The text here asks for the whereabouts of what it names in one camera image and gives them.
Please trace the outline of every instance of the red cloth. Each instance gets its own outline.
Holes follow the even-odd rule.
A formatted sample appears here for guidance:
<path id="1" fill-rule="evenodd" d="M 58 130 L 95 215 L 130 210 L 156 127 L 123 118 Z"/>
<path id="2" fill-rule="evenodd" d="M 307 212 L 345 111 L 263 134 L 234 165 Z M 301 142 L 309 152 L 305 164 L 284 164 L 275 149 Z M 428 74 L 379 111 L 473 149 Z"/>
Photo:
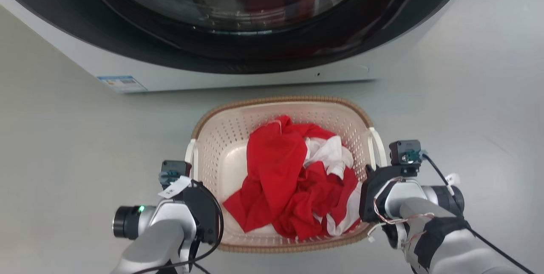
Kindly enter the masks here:
<path id="1" fill-rule="evenodd" d="M 324 217 L 332 211 L 337 223 L 346 216 L 347 198 L 357 185 L 353 170 L 347 168 L 341 181 L 327 175 L 322 162 L 303 168 L 304 137 L 332 136 L 314 124 L 293 124 L 287 116 L 251 133 L 247 177 L 223 203 L 246 233 L 272 223 L 284 237 L 303 240 L 326 234 L 326 220 L 320 223 L 313 212 Z"/>

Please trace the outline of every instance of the white label tag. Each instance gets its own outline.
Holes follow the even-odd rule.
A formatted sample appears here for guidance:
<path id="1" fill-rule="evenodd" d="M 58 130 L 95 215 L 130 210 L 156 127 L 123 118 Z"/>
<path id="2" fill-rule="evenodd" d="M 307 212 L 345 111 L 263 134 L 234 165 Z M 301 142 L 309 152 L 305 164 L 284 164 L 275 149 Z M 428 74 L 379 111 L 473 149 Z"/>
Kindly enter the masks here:
<path id="1" fill-rule="evenodd" d="M 445 180 L 449 185 L 459 185 L 461 183 L 461 177 L 457 173 L 451 173 L 445 177 Z"/>
<path id="2" fill-rule="evenodd" d="M 138 83 L 138 81 L 130 75 L 98 76 L 97 79 L 108 85 L 113 91 L 119 93 L 147 91 L 147 88 Z"/>
<path id="3" fill-rule="evenodd" d="M 173 182 L 163 192 L 159 193 L 159 196 L 162 196 L 163 198 L 173 198 L 179 195 L 185 188 L 189 187 L 190 184 L 191 178 L 186 176 L 179 177 L 177 181 Z"/>

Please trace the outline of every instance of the washing machine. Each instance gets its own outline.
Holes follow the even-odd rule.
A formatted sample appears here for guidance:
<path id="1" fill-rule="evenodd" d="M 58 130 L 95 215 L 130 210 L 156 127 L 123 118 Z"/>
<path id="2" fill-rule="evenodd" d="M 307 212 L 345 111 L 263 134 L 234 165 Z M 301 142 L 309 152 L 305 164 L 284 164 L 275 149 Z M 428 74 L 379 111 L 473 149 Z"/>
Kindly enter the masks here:
<path id="1" fill-rule="evenodd" d="M 126 93 L 378 79 L 448 1 L 0 3 L 112 90 Z"/>

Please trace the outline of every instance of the red and white clothing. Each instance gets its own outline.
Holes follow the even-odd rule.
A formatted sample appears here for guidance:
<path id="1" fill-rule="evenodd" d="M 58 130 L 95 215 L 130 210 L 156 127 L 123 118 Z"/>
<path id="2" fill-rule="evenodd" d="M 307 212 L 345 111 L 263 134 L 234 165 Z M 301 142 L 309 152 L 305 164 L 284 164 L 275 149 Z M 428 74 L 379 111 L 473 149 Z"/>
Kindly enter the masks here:
<path id="1" fill-rule="evenodd" d="M 340 235 L 359 222 L 361 194 L 344 149 L 330 131 L 278 117 L 251 133 L 247 177 L 224 206 L 245 232 L 272 224 L 299 240 Z"/>

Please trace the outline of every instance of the woven rim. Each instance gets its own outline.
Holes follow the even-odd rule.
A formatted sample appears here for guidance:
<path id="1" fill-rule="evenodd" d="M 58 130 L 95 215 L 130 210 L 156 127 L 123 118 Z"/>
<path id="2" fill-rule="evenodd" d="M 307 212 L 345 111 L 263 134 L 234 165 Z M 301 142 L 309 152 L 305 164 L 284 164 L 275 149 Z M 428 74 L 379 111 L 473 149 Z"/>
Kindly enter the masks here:
<path id="1" fill-rule="evenodd" d="M 193 134 L 191 138 L 197 139 L 198 135 L 200 135 L 200 131 L 202 131 L 202 127 L 210 118 L 212 118 L 214 115 L 221 113 L 222 111 L 226 111 L 229 109 L 235 109 L 239 107 L 244 106 L 251 106 L 251 105 L 260 105 L 260 104 L 270 104 L 270 103 L 278 103 L 278 102 L 325 102 L 325 103 L 335 103 L 344 105 L 348 108 L 350 108 L 352 111 L 357 113 L 361 119 L 363 119 L 363 122 L 367 127 L 373 127 L 371 119 L 359 107 L 359 105 L 348 101 L 346 99 L 337 98 L 335 96 L 271 96 L 269 98 L 258 98 L 253 100 L 245 100 L 245 101 L 239 101 L 239 102 L 233 102 L 229 104 L 224 104 L 221 106 L 218 106 L 212 110 L 210 110 L 208 113 L 206 113 L 195 126 L 195 129 L 193 130 Z"/>
<path id="2" fill-rule="evenodd" d="M 233 102 L 225 105 L 216 107 L 215 109 L 210 110 L 206 113 L 198 123 L 196 124 L 195 129 L 193 130 L 192 138 L 198 139 L 202 127 L 210 118 L 214 115 L 221 113 L 226 110 L 235 109 L 239 107 L 252 106 L 252 105 L 261 105 L 261 104 L 271 104 L 278 102 L 326 102 L 326 103 L 335 103 L 346 106 L 354 111 L 365 123 L 367 127 L 373 127 L 371 119 L 363 111 L 359 105 L 348 101 L 343 98 L 337 98 L 334 96 L 274 96 L 269 98 L 258 98 L 253 100 L 245 100 L 239 102 Z M 373 227 L 373 224 L 369 224 L 367 228 L 359 233 L 348 235 L 346 238 L 337 239 L 333 241 L 328 241 L 326 243 L 301 243 L 299 245 L 291 246 L 241 246 L 241 245 L 230 245 L 230 244 L 220 244 L 218 249 L 222 251 L 231 251 L 235 253 L 296 253 L 300 251 L 316 251 L 319 249 L 331 249 L 333 247 L 339 247 L 344 245 L 349 245 L 352 243 L 359 242 L 367 237 L 367 233 Z"/>

